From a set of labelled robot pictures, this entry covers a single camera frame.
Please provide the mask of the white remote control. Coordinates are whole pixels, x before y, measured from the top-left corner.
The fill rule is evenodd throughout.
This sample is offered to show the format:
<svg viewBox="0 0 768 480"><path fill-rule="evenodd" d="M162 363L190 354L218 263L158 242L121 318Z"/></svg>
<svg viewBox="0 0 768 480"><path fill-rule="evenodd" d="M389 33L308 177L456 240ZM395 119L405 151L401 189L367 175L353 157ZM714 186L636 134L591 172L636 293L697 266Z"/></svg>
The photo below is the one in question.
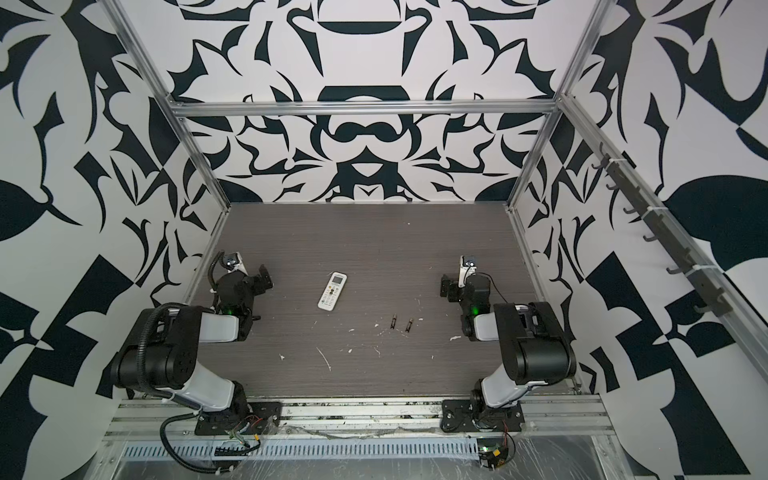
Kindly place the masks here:
<svg viewBox="0 0 768 480"><path fill-rule="evenodd" d="M323 311L333 311L341 292L346 284L348 276L344 273L333 272L317 303L317 307Z"/></svg>

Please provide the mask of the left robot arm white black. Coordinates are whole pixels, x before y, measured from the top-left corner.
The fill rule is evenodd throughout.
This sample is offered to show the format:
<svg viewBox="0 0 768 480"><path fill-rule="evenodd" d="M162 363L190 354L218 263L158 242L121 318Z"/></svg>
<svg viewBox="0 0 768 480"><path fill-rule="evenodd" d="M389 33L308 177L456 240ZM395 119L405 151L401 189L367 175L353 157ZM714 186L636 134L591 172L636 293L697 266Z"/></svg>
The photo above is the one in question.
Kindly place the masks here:
<svg viewBox="0 0 768 480"><path fill-rule="evenodd" d="M272 288L265 266L255 275L238 266L214 282L211 307L169 302L143 310L110 364L110 380L202 413L245 416L242 385L205 367L199 346L245 341L260 319L255 297Z"/></svg>

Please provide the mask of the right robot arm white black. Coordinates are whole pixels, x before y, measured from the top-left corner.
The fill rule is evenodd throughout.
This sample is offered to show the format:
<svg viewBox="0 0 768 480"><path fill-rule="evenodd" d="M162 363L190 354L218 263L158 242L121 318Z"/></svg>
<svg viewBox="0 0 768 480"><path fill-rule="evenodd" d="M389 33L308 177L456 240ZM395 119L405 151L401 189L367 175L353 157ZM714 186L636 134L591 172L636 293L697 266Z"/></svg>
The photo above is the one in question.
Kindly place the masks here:
<svg viewBox="0 0 768 480"><path fill-rule="evenodd" d="M536 388L574 376L575 355L547 302L490 303L493 282L479 274L441 277L440 296L457 303L462 333L471 341L496 342L501 365L472 391L474 417L509 409Z"/></svg>

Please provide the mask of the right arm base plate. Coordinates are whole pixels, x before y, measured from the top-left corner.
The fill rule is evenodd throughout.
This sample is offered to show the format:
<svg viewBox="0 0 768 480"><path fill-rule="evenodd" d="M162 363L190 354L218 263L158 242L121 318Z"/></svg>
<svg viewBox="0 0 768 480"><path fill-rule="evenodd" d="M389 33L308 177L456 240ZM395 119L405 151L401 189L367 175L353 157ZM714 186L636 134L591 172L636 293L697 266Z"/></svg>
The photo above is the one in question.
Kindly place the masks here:
<svg viewBox="0 0 768 480"><path fill-rule="evenodd" d="M446 399L441 408L440 429L444 433L516 433L522 431L525 423L519 406L492 409L471 400Z"/></svg>

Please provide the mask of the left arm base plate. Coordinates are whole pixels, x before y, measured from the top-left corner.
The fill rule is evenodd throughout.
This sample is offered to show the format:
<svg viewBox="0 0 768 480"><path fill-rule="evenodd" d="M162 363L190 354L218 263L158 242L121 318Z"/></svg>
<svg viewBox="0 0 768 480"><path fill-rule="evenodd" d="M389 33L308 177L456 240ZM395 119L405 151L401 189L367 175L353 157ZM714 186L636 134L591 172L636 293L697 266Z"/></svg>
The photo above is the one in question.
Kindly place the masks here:
<svg viewBox="0 0 768 480"><path fill-rule="evenodd" d="M277 429L283 404L278 401L249 402L247 407L233 407L219 412L204 412L195 426L197 436L262 435Z"/></svg>

